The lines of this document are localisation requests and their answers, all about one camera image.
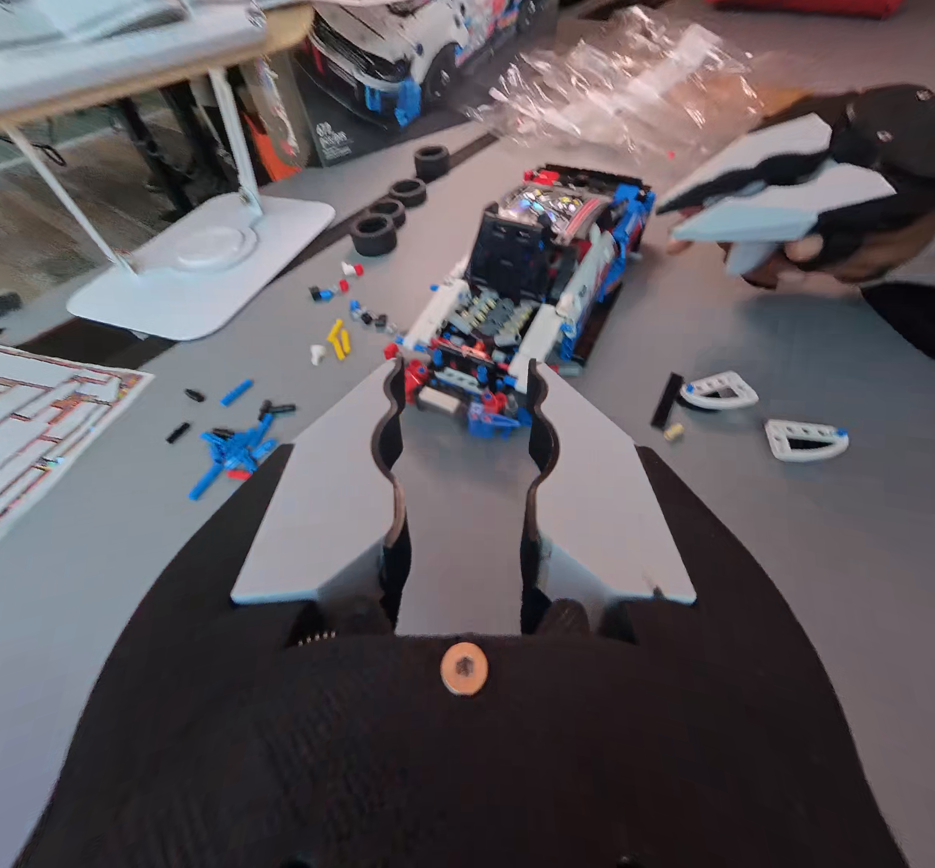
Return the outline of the toy brick race car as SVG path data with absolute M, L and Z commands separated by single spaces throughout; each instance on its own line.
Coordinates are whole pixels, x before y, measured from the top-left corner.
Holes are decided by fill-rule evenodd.
M 578 374 L 655 206 L 643 180 L 546 163 L 484 210 L 404 336 L 409 405 L 494 436 L 531 424 L 529 366 Z

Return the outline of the shiny sticker sheet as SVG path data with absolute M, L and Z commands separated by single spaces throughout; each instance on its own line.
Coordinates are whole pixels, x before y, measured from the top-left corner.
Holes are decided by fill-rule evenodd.
M 154 380 L 146 371 L 1 348 L 1 536 Z

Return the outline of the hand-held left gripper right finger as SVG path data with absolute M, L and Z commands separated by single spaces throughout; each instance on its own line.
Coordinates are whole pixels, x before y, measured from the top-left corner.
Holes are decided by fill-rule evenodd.
M 695 605 L 696 593 L 637 445 L 550 367 L 527 377 L 529 456 L 520 626 L 576 603 L 591 630 L 628 605 Z

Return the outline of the pile of clear plastic bags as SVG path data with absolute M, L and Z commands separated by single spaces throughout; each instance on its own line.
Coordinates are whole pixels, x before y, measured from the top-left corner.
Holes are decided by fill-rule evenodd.
M 520 145 L 604 148 L 686 173 L 766 114 L 761 61 L 701 24 L 631 6 L 573 43 L 520 53 L 463 111 Z

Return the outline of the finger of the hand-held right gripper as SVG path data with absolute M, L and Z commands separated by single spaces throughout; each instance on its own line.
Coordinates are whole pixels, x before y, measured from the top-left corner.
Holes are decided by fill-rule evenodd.
M 806 182 L 830 161 L 832 136 L 832 126 L 818 114 L 804 114 L 749 132 L 659 199 L 656 213 L 695 215 L 719 198 L 735 193 Z
M 881 173 L 826 161 L 801 184 L 766 185 L 719 198 L 675 226 L 672 235 L 691 242 L 788 242 L 806 236 L 824 213 L 895 193 Z

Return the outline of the dark brick beam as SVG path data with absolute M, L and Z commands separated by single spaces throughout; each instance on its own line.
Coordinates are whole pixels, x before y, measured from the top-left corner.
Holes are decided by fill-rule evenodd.
M 672 409 L 681 397 L 683 384 L 684 378 L 681 374 L 677 372 L 670 374 L 651 417 L 652 429 L 662 432 L 668 428 Z

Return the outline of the grey desk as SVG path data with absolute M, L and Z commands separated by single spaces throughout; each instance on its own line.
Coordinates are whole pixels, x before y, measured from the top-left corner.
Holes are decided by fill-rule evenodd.
M 826 278 L 775 292 L 727 277 L 704 244 L 668 257 L 672 217 L 654 219 L 591 360 L 573 385 L 636 442 L 657 450 L 781 590 L 827 670 L 882 814 L 913 866 L 933 866 L 933 362 L 859 296 Z M 35 826 L 98 673 L 171 558 L 229 499 L 197 433 L 218 396 L 253 390 L 220 423 L 269 397 L 298 412 L 288 442 L 382 361 L 355 329 L 345 364 L 315 368 L 310 345 L 339 310 L 307 288 L 332 274 L 341 238 L 204 340 L 133 339 L 111 363 L 151 372 L 134 405 L 2 540 L 2 866 Z M 681 403 L 667 442 L 651 428 L 672 372 L 735 371 L 758 404 Z M 779 462 L 768 419 L 850 435 L 824 462 Z

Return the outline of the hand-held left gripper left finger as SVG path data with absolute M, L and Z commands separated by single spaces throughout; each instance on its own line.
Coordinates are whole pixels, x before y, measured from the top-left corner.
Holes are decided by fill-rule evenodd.
M 404 360 L 385 361 L 294 442 L 230 592 L 235 605 L 376 603 L 391 629 L 411 571 Z

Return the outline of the printed toy car box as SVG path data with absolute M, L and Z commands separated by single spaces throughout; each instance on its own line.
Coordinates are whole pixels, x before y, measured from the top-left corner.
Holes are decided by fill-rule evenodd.
M 398 0 L 313 5 L 294 50 L 310 132 L 328 168 L 459 120 L 473 72 L 541 31 L 556 0 Z

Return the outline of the white curved brick panel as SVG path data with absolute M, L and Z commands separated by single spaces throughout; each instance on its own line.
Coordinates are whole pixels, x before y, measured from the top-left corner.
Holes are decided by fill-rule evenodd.
M 850 445 L 847 430 L 821 423 L 768 419 L 764 423 L 768 448 L 779 462 L 824 462 L 845 453 Z
M 685 382 L 679 398 L 686 406 L 715 413 L 746 409 L 759 401 L 757 392 L 735 371 Z

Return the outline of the pile of blue brick pins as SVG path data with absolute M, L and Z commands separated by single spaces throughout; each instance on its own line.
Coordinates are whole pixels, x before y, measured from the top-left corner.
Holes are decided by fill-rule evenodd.
M 293 402 L 264 399 L 251 423 L 241 429 L 212 427 L 200 434 L 206 445 L 209 465 L 187 494 L 190 501 L 201 500 L 221 479 L 243 482 L 254 476 L 281 446 L 275 435 L 280 420 L 298 412 Z

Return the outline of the person's right hand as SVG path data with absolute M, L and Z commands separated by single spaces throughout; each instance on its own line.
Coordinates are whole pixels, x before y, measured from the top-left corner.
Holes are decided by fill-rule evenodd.
M 904 271 L 933 243 L 934 214 L 929 213 L 912 225 L 894 231 L 864 234 L 859 248 L 845 259 L 831 260 L 820 236 L 786 243 L 767 260 L 741 275 L 750 285 L 775 290 L 786 278 L 803 279 L 805 264 L 821 264 L 814 273 L 828 275 L 845 285 L 871 286 Z

